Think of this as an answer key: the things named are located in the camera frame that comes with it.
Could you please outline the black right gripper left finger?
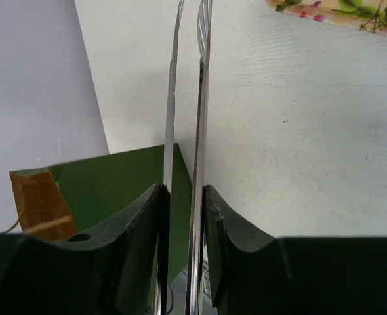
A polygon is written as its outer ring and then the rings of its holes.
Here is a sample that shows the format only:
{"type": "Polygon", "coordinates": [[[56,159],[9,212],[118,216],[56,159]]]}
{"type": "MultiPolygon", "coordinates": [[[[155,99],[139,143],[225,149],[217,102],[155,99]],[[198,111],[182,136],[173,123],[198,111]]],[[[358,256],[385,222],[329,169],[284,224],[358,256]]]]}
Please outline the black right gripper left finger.
{"type": "Polygon", "coordinates": [[[0,314],[144,314],[161,207],[154,184],[66,241],[0,234],[0,314]]]}

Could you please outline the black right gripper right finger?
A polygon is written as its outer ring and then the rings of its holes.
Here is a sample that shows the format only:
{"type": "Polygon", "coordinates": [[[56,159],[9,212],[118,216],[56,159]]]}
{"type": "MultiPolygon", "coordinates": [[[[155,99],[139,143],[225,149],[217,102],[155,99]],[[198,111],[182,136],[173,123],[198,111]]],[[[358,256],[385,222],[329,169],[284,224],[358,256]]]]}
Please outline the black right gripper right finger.
{"type": "Polygon", "coordinates": [[[219,314],[387,314],[387,237],[275,238],[211,185],[203,208],[219,314]]]}

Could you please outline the green paper bag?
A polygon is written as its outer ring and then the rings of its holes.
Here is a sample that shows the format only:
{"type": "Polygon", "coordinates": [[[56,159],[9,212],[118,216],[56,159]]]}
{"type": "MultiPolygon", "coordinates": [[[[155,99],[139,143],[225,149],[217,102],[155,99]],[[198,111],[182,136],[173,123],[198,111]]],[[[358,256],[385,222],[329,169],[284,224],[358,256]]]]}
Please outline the green paper bag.
{"type": "MultiPolygon", "coordinates": [[[[9,173],[20,226],[71,216],[56,228],[36,232],[48,242],[66,240],[131,204],[163,181],[163,146],[109,154],[9,173]]],[[[168,281],[188,262],[192,185],[180,148],[174,146],[168,281]]]]}

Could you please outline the metal tongs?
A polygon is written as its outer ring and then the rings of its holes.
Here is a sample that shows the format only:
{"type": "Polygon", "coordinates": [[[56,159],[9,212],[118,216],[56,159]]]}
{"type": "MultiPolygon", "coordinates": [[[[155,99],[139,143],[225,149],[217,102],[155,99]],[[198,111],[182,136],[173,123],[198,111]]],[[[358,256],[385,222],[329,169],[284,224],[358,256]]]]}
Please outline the metal tongs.
{"type": "MultiPolygon", "coordinates": [[[[209,63],[211,52],[212,1],[201,1],[197,13],[197,42],[199,48],[199,91],[193,167],[192,198],[190,209],[190,234],[188,255],[188,281],[186,288],[186,314],[201,314],[203,306],[203,252],[204,252],[204,206],[205,153],[207,138],[207,111],[209,99],[209,63]]],[[[153,304],[154,314],[167,312],[167,274],[169,264],[170,209],[173,180],[173,150],[175,126],[175,91],[178,65],[178,40],[184,2],[179,1],[174,26],[172,55],[169,64],[167,91],[167,116],[163,154],[163,185],[161,224],[157,244],[157,278],[153,304]]]]}

